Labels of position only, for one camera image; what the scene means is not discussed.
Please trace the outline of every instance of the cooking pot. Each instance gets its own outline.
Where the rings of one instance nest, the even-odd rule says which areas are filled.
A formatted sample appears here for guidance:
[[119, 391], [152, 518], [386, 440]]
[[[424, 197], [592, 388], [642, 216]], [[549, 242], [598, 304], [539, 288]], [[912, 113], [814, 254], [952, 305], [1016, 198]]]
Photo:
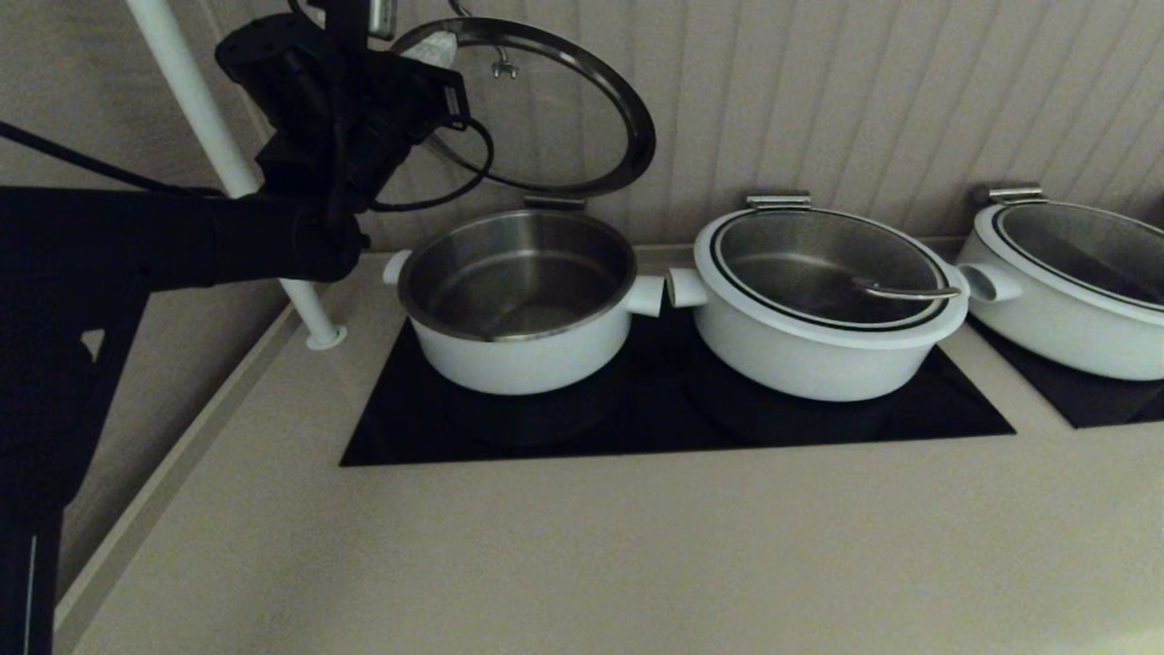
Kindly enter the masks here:
[[981, 198], [957, 259], [975, 318], [1079, 371], [1164, 379], [1164, 230], [1036, 185]]
[[966, 280], [892, 227], [814, 208], [807, 194], [750, 198], [705, 226], [696, 269], [672, 269], [708, 348], [788, 394], [857, 401], [897, 390], [966, 316]]
[[631, 314], [659, 315], [663, 278], [638, 275], [618, 232], [579, 212], [487, 215], [402, 250], [384, 269], [441, 376], [535, 394], [602, 369]]

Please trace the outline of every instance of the pot lid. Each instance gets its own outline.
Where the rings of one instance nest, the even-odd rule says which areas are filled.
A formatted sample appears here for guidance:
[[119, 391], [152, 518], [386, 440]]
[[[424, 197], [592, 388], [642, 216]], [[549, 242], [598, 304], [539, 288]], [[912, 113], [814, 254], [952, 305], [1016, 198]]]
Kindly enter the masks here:
[[[625, 79], [581, 47], [538, 28], [485, 17], [425, 23], [402, 36], [400, 54], [425, 38], [456, 37], [452, 70], [464, 78], [470, 112], [492, 133], [489, 177], [554, 195], [587, 197], [626, 186], [654, 156], [654, 123]], [[474, 134], [440, 129], [426, 142], [478, 170]]]
[[1031, 201], [994, 214], [999, 235], [1044, 270], [1114, 299], [1164, 308], [1164, 230], [1066, 202]]
[[910, 238], [846, 213], [808, 206], [741, 212], [718, 226], [710, 247], [718, 271], [753, 301], [815, 325], [903, 330], [947, 304], [870, 293], [870, 285], [938, 293], [950, 280]]

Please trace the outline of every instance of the countertop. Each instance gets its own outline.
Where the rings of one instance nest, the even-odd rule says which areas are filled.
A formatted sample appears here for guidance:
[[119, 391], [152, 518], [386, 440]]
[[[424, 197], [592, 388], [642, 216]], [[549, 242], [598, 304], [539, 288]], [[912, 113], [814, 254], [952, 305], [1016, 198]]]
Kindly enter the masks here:
[[1164, 423], [1074, 430], [963, 326], [942, 348], [1015, 436], [340, 469], [405, 319], [383, 262], [327, 290], [338, 349], [272, 327], [62, 648], [1164, 653]]

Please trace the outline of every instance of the white pole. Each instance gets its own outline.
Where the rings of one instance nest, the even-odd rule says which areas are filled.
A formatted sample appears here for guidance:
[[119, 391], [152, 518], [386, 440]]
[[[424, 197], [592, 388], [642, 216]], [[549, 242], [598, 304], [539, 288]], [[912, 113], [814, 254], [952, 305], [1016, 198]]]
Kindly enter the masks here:
[[[170, 91], [178, 99], [198, 142], [210, 157], [214, 172], [226, 186], [227, 194], [239, 198], [257, 191], [258, 179], [230, 135], [222, 112], [211, 95], [206, 79], [182, 35], [170, 3], [166, 0], [126, 0], [126, 3], [129, 5], [154, 59], [162, 69], [162, 74], [170, 84]], [[311, 333], [308, 348], [326, 350], [339, 346], [347, 337], [347, 329], [343, 326], [336, 327], [327, 316], [311, 282], [279, 279], [279, 283]]]

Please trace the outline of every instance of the black induction cooktop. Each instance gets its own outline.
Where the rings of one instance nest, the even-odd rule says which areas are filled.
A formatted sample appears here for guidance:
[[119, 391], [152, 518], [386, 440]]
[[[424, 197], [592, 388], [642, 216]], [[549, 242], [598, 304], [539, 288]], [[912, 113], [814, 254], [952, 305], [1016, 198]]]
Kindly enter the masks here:
[[967, 321], [1072, 427], [1164, 421], [1164, 380], [1130, 383], [1076, 371], [1015, 346], [974, 316]]
[[939, 349], [901, 390], [821, 403], [760, 386], [700, 341], [690, 309], [636, 315], [623, 350], [554, 392], [496, 397], [433, 370], [405, 323], [342, 467], [639, 455], [1013, 435]]

